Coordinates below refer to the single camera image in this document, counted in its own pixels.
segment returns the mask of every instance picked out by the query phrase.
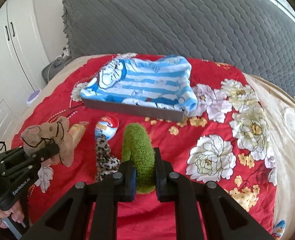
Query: floral blanket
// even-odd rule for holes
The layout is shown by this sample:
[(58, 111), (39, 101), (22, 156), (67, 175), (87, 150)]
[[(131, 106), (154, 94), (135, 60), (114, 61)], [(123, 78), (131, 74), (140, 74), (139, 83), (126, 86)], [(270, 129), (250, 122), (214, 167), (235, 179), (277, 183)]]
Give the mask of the floral blanket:
[[(216, 181), (268, 232), (273, 226), (276, 167), (269, 147), (266, 116), (242, 72), (224, 63), (191, 59), (191, 87), (198, 98), (196, 110), (183, 122), (151, 119), (86, 108), (79, 92), (99, 69), (115, 57), (157, 60), (161, 56), (111, 55), (90, 59), (39, 104), (25, 121), (28, 126), (54, 122), (60, 115), (70, 124), (89, 122), (75, 149), (70, 168), (58, 164), (42, 168), (29, 192), (29, 216), (36, 222), (76, 182), (93, 183), (96, 174), (94, 128), (105, 115), (120, 122), (109, 141), (112, 154), (121, 159), (122, 135), (127, 124), (143, 125), (154, 147), (175, 171), (193, 181)], [(23, 144), (20, 133), (12, 147)], [(155, 192), (137, 195), (133, 203), (118, 205), (118, 239), (176, 239), (173, 203), (159, 203)]]

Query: cabinet door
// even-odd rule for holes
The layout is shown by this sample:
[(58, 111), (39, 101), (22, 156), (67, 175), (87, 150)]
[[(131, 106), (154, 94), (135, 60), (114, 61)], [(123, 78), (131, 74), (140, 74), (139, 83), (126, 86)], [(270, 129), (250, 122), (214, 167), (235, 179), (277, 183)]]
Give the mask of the cabinet door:
[(34, 90), (46, 86), (41, 71), (49, 64), (41, 41), (33, 0), (8, 0), (9, 31), (17, 57)]
[(26, 101), (33, 93), (17, 59), (7, 26), (6, 3), (0, 9), (0, 95), (17, 116), (27, 109)]
[(15, 128), (15, 125), (16, 118), (13, 116), (11, 110), (4, 100), (2, 100), (0, 103), (0, 141), (5, 141), (9, 137), (12, 130)]

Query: baby clothing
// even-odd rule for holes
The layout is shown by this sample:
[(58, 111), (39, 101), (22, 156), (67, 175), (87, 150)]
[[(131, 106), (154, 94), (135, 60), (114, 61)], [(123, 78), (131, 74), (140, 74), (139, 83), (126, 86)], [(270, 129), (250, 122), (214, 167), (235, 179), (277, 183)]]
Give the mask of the baby clothing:
[(191, 111), (197, 98), (190, 87), (191, 64), (181, 56), (156, 61), (113, 59), (101, 68), (81, 98)]

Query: leopard print toy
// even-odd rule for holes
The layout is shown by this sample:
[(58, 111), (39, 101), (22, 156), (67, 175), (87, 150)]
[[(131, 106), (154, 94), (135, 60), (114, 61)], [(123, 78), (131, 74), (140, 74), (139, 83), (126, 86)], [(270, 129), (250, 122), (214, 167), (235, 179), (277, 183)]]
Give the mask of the leopard print toy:
[(121, 162), (118, 158), (110, 156), (111, 148), (103, 134), (97, 137), (95, 151), (97, 168), (95, 182), (100, 182), (107, 175), (117, 172)]

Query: green fuzzy toy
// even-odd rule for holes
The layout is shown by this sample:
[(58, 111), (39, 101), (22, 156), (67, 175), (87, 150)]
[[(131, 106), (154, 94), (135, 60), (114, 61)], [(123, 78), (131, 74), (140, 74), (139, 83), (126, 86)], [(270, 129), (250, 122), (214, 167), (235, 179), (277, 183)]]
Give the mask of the green fuzzy toy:
[(134, 162), (137, 193), (150, 193), (155, 188), (155, 156), (150, 138), (144, 127), (131, 123), (123, 133), (122, 161)]

